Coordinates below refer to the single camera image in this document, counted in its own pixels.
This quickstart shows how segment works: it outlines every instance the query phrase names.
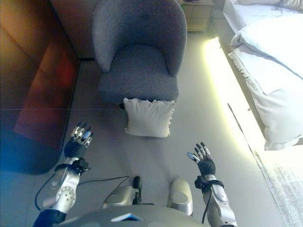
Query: black cable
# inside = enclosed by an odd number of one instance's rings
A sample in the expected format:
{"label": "black cable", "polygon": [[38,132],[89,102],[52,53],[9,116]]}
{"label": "black cable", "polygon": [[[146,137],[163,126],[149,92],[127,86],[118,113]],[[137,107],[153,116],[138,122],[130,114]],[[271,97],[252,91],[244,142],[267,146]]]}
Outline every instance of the black cable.
{"label": "black cable", "polygon": [[130,176],[120,176],[120,177],[114,177],[114,178],[108,178],[108,179],[104,179],[104,180],[91,180],[91,181],[84,181],[80,184],[78,184],[78,186],[85,184],[85,183],[89,183],[89,182],[102,182],[102,181],[111,181],[111,180],[116,180],[116,179],[121,179],[121,178],[125,178],[120,184],[122,184],[125,180],[127,180]]}
{"label": "black cable", "polygon": [[130,177],[130,176],[127,176],[123,181],[121,181],[120,184],[118,184],[117,188],[120,187],[120,185],[121,185],[124,181],[126,181],[129,177]]}
{"label": "black cable", "polygon": [[208,205],[209,205],[209,202],[210,202],[210,198],[212,197],[212,193],[213,193],[213,191],[210,190],[209,198],[208,198],[208,201],[207,201],[207,204],[206,204],[206,207],[205,207],[205,210],[204,210],[203,218],[202,218],[202,224],[204,224],[205,215],[206,215],[207,210],[208,210]]}
{"label": "black cable", "polygon": [[36,196],[35,196],[35,206],[38,210],[41,210],[41,208],[38,206],[37,204],[37,198],[39,193],[41,192],[41,190],[45,187],[45,185],[53,178],[53,176],[55,176],[56,173],[54,173],[50,178],[48,178],[48,180],[41,186],[41,188],[38,190]]}
{"label": "black cable", "polygon": [[197,3],[197,2],[199,2],[200,0],[184,0],[184,1],[186,1],[186,2],[193,2],[193,3]]}
{"label": "black cable", "polygon": [[[36,196],[35,196],[35,206],[38,210],[41,210],[41,208],[38,206],[37,204],[37,198],[39,193],[42,191],[42,189],[46,186],[46,184],[55,176],[56,173],[54,173],[42,186],[41,188],[38,190]],[[116,180],[116,179],[121,179],[121,178],[125,178],[123,181],[120,182],[120,184],[118,185],[118,187],[120,187],[120,185],[126,181],[128,178],[130,178],[130,176],[120,176],[120,177],[114,177],[114,178],[108,178],[108,179],[103,179],[103,180],[91,180],[91,181],[85,181],[82,182],[80,184],[78,184],[78,186],[85,184],[85,183],[89,183],[89,182],[102,182],[102,181],[111,181],[111,180]]]}

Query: glowing light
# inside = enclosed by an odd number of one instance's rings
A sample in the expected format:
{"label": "glowing light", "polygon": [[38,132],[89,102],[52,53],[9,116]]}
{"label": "glowing light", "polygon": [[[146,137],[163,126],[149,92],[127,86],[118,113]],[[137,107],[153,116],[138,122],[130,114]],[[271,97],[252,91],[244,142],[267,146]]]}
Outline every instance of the glowing light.
{"label": "glowing light", "polygon": [[208,67],[213,87],[218,94],[226,123],[235,137],[240,136],[239,127],[232,112],[241,126],[246,140],[254,150],[264,149],[264,137],[251,111],[238,81],[221,49],[218,38],[205,42],[202,52]]}

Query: armchair cushion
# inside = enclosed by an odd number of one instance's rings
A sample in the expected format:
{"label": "armchair cushion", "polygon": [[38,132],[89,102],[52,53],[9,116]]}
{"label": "armchair cushion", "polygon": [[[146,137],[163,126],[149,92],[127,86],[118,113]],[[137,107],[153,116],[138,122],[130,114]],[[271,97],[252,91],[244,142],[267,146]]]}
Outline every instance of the armchair cushion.
{"label": "armchair cushion", "polygon": [[122,103],[125,97],[151,101],[178,97],[177,78],[169,75],[162,53],[143,44],[118,51],[111,71],[101,74],[98,89],[108,103]]}

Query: nightstand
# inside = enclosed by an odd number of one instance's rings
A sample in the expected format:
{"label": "nightstand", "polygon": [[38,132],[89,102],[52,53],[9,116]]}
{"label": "nightstand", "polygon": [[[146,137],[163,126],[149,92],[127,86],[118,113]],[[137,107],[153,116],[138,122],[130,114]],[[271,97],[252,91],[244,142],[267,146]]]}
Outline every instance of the nightstand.
{"label": "nightstand", "polygon": [[187,30],[205,31],[214,7],[212,0],[183,1],[181,5],[185,13]]}

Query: bed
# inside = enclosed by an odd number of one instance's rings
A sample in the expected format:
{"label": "bed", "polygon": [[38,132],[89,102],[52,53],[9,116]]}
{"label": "bed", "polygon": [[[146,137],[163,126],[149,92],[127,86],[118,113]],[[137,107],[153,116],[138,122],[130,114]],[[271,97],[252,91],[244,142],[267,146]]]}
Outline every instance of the bed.
{"label": "bed", "polygon": [[229,56],[265,126],[265,150],[298,143],[303,136],[302,11],[226,0],[223,14],[235,33]]}

